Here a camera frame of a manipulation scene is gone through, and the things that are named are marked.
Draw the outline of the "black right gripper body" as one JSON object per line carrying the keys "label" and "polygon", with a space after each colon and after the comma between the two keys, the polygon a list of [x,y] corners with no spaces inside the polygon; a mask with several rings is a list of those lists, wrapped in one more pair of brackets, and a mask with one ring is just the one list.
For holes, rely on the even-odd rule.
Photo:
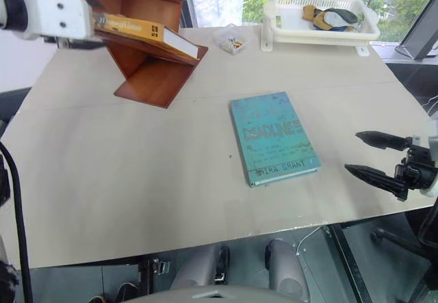
{"label": "black right gripper body", "polygon": [[396,197],[405,201],[410,189],[429,189],[434,182],[434,161],[430,150],[421,146],[412,145],[407,155],[396,166],[395,179],[403,182],[403,188]]}

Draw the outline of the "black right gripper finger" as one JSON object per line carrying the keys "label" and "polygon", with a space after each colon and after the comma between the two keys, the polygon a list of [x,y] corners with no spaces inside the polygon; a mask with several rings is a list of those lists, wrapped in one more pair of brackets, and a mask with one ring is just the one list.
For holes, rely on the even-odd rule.
{"label": "black right gripper finger", "polygon": [[412,137],[398,137],[380,131],[361,131],[355,134],[365,144],[385,150],[386,148],[404,151],[413,144]]}
{"label": "black right gripper finger", "polygon": [[379,189],[391,192],[395,197],[407,197],[408,187],[402,180],[387,176],[383,171],[353,164],[345,164],[345,169],[353,176]]}

